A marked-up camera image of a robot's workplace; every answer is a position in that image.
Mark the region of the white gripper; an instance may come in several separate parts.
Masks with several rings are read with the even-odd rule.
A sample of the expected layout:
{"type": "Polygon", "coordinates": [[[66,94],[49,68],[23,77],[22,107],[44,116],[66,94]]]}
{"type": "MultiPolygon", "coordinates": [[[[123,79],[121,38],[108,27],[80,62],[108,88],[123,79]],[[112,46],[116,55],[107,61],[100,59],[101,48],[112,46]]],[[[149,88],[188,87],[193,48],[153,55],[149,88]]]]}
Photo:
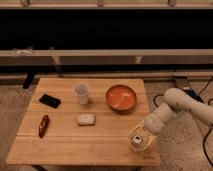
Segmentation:
{"type": "Polygon", "coordinates": [[[139,123],[129,134],[129,143],[130,143],[130,136],[133,133],[145,134],[148,137],[148,143],[143,151],[145,151],[151,143],[155,140],[156,136],[150,133],[146,127],[144,126],[144,122],[139,123]]]}

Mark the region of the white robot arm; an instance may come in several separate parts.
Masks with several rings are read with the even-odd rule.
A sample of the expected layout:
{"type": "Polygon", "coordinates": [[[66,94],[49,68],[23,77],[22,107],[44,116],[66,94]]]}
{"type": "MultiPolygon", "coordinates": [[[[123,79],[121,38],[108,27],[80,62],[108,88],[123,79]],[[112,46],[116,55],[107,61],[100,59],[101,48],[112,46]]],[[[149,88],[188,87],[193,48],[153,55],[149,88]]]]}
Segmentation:
{"type": "Polygon", "coordinates": [[[213,107],[193,99],[183,90],[170,88],[164,93],[164,99],[131,131],[129,143],[134,151],[145,151],[166,124],[181,112],[192,114],[208,127],[213,126],[213,107]]]}

